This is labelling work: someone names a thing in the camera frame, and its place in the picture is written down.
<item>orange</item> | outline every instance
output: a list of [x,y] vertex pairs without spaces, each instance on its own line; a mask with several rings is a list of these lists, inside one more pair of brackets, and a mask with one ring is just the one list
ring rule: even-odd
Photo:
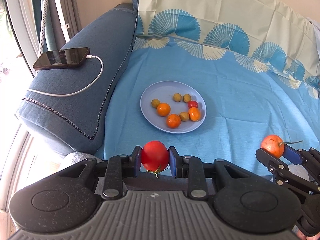
[[190,119],[194,122],[199,121],[201,119],[200,110],[196,107],[190,108],[188,113],[190,115]]
[[159,116],[167,116],[170,114],[171,107],[167,103],[161,103],[157,107],[157,113]]
[[169,128],[177,128],[181,124],[181,118],[177,114],[170,114],[167,117],[167,126]]
[[268,135],[263,139],[261,148],[268,151],[274,157],[280,158],[284,152],[284,142],[275,134]]

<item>stitching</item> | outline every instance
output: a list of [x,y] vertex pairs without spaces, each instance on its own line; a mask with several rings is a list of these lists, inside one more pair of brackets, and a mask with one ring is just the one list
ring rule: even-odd
[[127,51],[127,54],[125,55],[124,60],[122,61],[120,67],[118,68],[116,74],[114,75],[114,77],[113,77],[113,79],[112,79],[112,81],[111,81],[111,83],[110,83],[110,85],[109,85],[109,88],[108,88],[108,90],[107,90],[106,96],[105,96],[105,98],[104,98],[104,100],[103,100],[103,102],[102,102],[102,105],[101,105],[101,107],[100,107],[100,111],[99,111],[98,119],[97,119],[96,130],[94,131],[94,134],[93,134],[92,136],[88,135],[86,132],[84,132],[83,130],[81,130],[75,123],[73,123],[70,119],[68,119],[67,117],[65,117],[63,114],[59,113],[57,110],[54,110],[54,109],[51,108],[50,106],[47,106],[47,105],[45,105],[45,104],[42,104],[42,103],[40,103],[40,102],[38,102],[38,101],[36,101],[36,100],[34,100],[34,99],[28,98],[28,97],[24,97],[24,98],[22,98],[22,100],[25,100],[25,101],[28,101],[28,102],[30,102],[30,103],[36,104],[36,105],[38,105],[38,106],[43,107],[44,109],[47,109],[47,110],[51,111],[52,113],[56,114],[57,116],[61,117],[63,120],[65,120],[65,121],[67,121],[69,124],[71,124],[74,128],[76,128],[77,131],[79,131],[82,135],[86,136],[89,140],[93,140],[93,139],[96,137],[97,133],[98,133],[99,122],[100,122],[100,117],[101,117],[102,109],[103,109],[103,106],[104,106],[105,102],[107,101],[107,97],[108,97],[110,88],[111,88],[111,86],[112,86],[112,84],[113,84],[113,82],[114,82],[114,80],[115,80],[115,78],[116,78],[116,75],[118,74],[120,68],[122,67],[123,63],[125,62],[128,54],[129,54],[130,48],[131,48],[131,46],[129,47],[129,49],[128,49],[128,51]]
[[127,12],[127,13],[132,14],[135,18],[137,18],[137,16],[136,16],[134,13],[129,12],[129,11],[127,11],[127,10],[122,10],[122,9],[112,9],[112,10],[110,10],[110,11],[124,11],[124,12]]

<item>light blue plate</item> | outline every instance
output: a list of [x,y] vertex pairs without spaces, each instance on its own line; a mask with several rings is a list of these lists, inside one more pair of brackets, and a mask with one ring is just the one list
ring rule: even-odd
[[[169,104],[171,107],[170,114],[179,115],[183,111],[187,112],[189,108],[183,100],[181,100],[181,102],[175,102],[172,99],[172,96],[175,93],[179,93],[182,96],[185,94],[190,94],[191,99],[198,102],[198,108],[201,112],[200,121],[193,122],[188,120],[186,122],[181,122],[181,125],[175,129],[167,127],[166,117],[161,117],[157,114],[156,109],[151,106],[151,101],[157,98],[161,103]],[[207,114],[207,109],[202,96],[192,87],[177,81],[160,81],[147,87],[140,98],[140,108],[144,117],[149,121],[149,123],[167,133],[191,132],[197,129],[203,123]]]

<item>smartphone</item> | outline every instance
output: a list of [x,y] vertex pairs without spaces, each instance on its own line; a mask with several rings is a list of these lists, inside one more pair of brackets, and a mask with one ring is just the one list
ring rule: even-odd
[[34,63],[34,70],[76,68],[90,53],[89,48],[60,49],[47,51]]

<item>red tomato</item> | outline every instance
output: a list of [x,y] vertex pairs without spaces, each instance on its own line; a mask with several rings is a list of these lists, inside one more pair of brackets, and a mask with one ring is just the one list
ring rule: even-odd
[[189,108],[192,108],[192,107],[198,108],[198,103],[196,101],[189,101],[188,107]]
[[142,149],[141,162],[147,171],[163,171],[169,164],[169,152],[159,141],[148,142]]

